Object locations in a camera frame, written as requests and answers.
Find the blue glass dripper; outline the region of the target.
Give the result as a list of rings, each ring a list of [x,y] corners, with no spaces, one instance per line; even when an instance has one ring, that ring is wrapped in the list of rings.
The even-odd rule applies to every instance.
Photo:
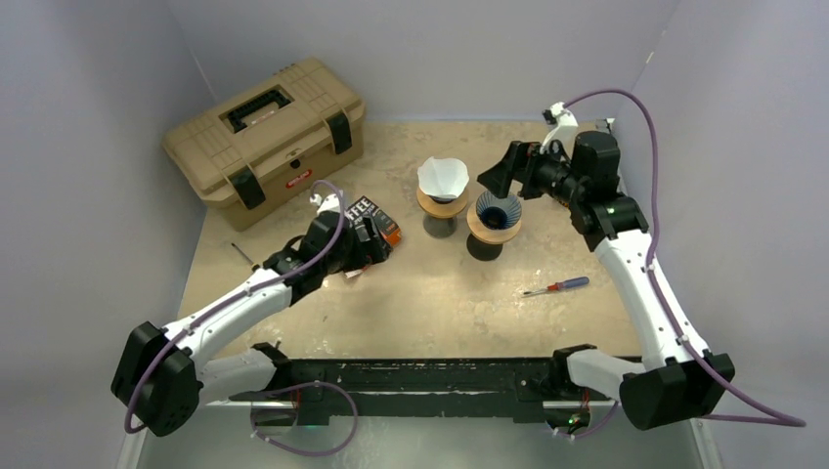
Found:
[[[506,197],[496,197],[492,192],[486,191],[475,202],[475,214],[487,229],[502,231],[518,223],[522,216],[522,206],[512,192]]]

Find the black orange coffee filter box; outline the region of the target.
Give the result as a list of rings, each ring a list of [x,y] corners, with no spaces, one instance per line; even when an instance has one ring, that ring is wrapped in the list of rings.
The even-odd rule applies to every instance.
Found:
[[[393,250],[402,242],[403,235],[400,225],[390,217],[378,204],[373,202],[368,197],[362,195],[351,203],[345,212],[346,217],[351,223],[358,218],[368,216],[372,217],[377,224],[382,236],[388,241]],[[346,277],[355,277],[361,274],[365,269],[344,269]]]

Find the white paper coffee filter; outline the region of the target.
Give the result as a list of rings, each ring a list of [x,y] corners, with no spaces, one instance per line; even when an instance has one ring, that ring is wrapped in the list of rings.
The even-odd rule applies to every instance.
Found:
[[[468,169],[457,158],[427,158],[416,171],[418,188],[435,200],[459,198],[469,182]]]

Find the dark carafe with red rim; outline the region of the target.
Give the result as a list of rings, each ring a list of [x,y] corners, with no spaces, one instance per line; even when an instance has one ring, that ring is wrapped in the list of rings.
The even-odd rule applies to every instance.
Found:
[[[466,239],[466,249],[474,259],[490,262],[501,256],[503,245],[501,243],[487,243],[470,234]]]

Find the clear glass carafe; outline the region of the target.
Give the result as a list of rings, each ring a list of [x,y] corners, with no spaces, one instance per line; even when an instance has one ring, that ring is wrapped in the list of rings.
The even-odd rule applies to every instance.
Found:
[[[434,238],[446,238],[453,235],[457,230],[457,218],[436,218],[425,215],[422,221],[425,232]]]

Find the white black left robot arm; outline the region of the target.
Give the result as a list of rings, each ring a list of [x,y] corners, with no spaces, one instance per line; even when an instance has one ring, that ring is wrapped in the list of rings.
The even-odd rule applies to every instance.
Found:
[[[258,322],[294,306],[332,275],[361,271],[388,259],[392,246],[372,217],[354,221],[322,211],[305,234],[253,268],[252,274],[207,307],[182,320],[133,328],[110,384],[126,407],[129,434],[163,437],[204,403],[209,362]]]

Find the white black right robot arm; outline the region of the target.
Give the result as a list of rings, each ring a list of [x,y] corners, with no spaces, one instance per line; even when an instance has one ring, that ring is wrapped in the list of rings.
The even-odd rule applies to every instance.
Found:
[[[598,131],[578,134],[569,154],[513,141],[477,181],[498,198],[518,182],[525,200],[547,194],[567,205],[573,227],[617,288],[641,359],[628,362],[589,345],[559,350],[548,383],[563,398],[597,391],[619,403],[635,428],[649,430],[710,415],[735,368],[729,355],[710,351],[659,285],[661,268],[647,256],[654,237],[638,203],[619,189],[620,159],[616,139]]]

